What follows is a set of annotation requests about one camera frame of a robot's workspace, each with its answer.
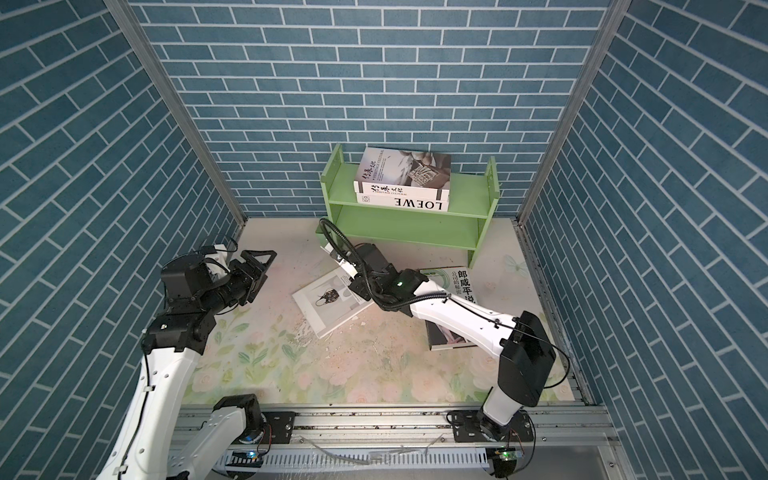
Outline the white Loewe Foundation book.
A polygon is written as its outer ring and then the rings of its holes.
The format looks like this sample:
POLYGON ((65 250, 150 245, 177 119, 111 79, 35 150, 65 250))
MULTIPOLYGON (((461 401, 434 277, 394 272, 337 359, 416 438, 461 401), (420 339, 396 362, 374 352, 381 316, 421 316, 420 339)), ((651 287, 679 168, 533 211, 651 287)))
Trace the white Loewe Foundation book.
POLYGON ((367 206, 446 212, 450 188, 434 189, 404 185, 387 185, 355 181, 357 202, 367 206))

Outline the white-backed heritage culture book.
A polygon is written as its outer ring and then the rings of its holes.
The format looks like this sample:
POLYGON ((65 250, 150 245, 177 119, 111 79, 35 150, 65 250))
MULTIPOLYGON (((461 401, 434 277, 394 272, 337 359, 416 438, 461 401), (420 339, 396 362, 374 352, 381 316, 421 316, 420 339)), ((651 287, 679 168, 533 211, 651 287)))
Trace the white-backed heritage culture book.
POLYGON ((367 147, 354 178, 358 194, 447 200, 450 196, 449 154, 367 147))

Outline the white booklet with brown bars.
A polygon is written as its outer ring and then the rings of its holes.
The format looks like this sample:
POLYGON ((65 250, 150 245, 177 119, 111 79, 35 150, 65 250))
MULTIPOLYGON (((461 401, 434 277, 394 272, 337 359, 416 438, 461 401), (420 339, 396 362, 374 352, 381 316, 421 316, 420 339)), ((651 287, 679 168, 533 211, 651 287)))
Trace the white booklet with brown bars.
POLYGON ((354 278, 357 274, 355 266, 350 263, 346 257, 339 254, 330 243, 326 243, 323 249, 329 254, 329 256, 339 265, 339 267, 350 277, 354 278))

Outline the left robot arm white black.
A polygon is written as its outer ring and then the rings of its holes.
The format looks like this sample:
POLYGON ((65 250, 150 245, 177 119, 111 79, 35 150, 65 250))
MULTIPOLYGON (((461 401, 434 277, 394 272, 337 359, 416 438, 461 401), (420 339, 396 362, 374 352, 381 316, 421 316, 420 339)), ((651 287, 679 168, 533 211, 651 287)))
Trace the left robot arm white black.
POLYGON ((203 479, 235 442, 256 450, 272 429, 255 395, 219 400, 182 451, 170 452, 186 386, 219 313, 254 301, 277 254, 244 250, 228 265, 191 253, 161 272, 167 305, 144 332, 135 393, 102 479, 203 479))

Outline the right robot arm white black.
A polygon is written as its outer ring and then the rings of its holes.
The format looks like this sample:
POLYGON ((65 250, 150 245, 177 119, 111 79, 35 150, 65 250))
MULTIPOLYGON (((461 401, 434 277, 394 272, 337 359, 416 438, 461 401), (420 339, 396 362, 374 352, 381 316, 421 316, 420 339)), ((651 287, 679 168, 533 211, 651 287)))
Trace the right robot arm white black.
POLYGON ((384 311, 443 326, 498 360, 497 380, 476 420, 486 437, 501 439, 521 408, 538 404, 556 349, 535 314, 524 311, 515 317, 477 305, 418 270, 396 270, 370 243, 334 259, 350 275, 350 289, 363 299, 384 311))

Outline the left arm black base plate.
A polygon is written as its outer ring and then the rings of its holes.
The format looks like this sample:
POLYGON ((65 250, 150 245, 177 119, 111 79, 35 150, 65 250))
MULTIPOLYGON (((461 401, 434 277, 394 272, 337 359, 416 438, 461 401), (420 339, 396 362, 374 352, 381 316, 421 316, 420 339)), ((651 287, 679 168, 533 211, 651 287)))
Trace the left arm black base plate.
POLYGON ((263 412, 260 429, 242 434, 233 441, 233 445, 287 445, 292 438, 296 416, 295 411, 263 412))

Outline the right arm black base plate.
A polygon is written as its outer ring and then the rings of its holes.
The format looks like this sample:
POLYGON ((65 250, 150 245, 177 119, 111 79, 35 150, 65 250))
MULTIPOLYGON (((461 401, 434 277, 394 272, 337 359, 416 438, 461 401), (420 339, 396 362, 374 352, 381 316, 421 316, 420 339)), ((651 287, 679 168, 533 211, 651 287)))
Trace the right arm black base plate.
POLYGON ((507 424, 499 425, 480 410, 451 410, 445 419, 457 443, 532 442, 533 422, 525 409, 518 410, 507 424))

